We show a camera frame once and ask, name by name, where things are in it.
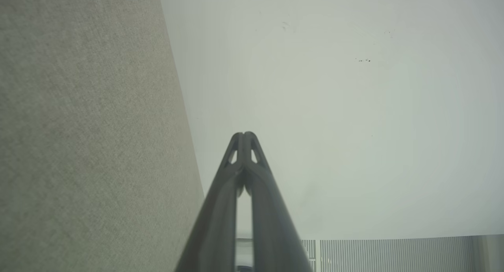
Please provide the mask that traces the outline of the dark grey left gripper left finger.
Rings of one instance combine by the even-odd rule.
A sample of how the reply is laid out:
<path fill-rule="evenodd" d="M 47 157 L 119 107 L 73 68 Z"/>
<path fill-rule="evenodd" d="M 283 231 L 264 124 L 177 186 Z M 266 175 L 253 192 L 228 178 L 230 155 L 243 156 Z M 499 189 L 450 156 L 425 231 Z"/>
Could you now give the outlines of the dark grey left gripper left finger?
<path fill-rule="evenodd" d="M 220 166 L 207 192 L 183 253 L 177 272 L 234 272 L 236 211 L 243 171 L 243 133 L 230 139 Z"/>

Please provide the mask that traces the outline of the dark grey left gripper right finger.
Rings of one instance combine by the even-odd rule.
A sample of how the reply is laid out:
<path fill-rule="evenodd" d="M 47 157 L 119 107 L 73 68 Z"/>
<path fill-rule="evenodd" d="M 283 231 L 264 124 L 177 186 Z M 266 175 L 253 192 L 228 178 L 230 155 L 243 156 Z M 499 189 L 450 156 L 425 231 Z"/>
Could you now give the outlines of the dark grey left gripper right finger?
<path fill-rule="evenodd" d="M 245 172 L 252 200 L 254 270 L 310 272 L 304 246 L 253 132 L 245 132 Z"/>

